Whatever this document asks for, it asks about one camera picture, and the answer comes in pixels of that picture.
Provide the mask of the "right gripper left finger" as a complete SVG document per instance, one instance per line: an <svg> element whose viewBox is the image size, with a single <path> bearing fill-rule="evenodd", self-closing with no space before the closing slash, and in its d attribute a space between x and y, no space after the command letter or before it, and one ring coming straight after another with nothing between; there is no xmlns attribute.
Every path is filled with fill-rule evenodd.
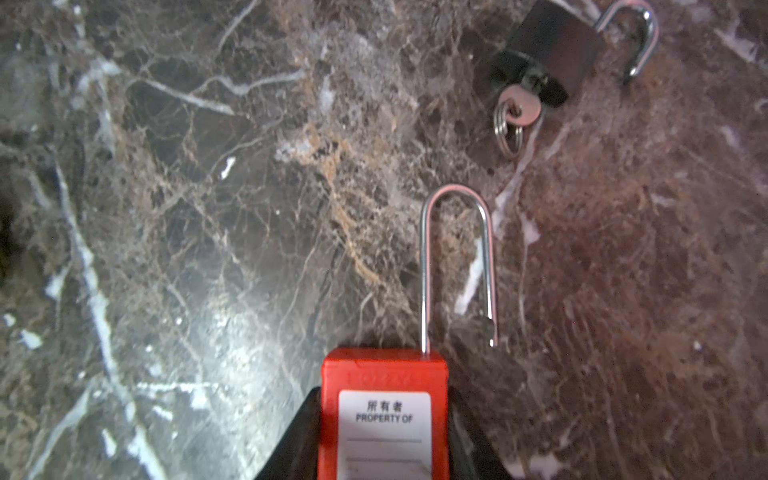
<svg viewBox="0 0 768 480"><path fill-rule="evenodd" d="M321 388L313 388L255 480L317 478L321 437Z"/></svg>

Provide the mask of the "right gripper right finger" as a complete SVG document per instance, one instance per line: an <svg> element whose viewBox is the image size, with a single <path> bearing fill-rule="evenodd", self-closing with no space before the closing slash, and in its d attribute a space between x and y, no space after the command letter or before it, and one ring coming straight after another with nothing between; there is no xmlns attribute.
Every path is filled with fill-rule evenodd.
<svg viewBox="0 0 768 480"><path fill-rule="evenodd" d="M450 479L512 480L460 392L448 390Z"/></svg>

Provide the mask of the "red padlock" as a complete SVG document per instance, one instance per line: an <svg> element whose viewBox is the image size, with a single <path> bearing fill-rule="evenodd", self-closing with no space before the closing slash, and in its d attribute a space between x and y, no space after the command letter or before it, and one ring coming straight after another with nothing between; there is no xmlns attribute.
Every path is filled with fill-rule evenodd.
<svg viewBox="0 0 768 480"><path fill-rule="evenodd" d="M469 199L482 220L481 253L489 345L499 341L493 227L487 203L472 188L446 184L420 216L420 347L338 347L321 372L320 479L447 479L449 369L432 350L431 216L447 195Z"/></svg>

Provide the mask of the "small dark brown padlock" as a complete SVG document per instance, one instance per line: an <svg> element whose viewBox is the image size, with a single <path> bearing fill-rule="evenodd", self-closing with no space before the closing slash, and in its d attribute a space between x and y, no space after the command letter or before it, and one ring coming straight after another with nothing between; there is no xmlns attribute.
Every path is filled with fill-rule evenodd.
<svg viewBox="0 0 768 480"><path fill-rule="evenodd" d="M615 1L592 26L553 1L532 6L492 62L491 78L500 89L493 129L507 158L522 151L524 129L538 121L544 107L558 108L577 92L605 47L603 31L623 10L635 12L643 22L642 43L625 68L628 83L640 75L659 41L659 22L650 3Z"/></svg>

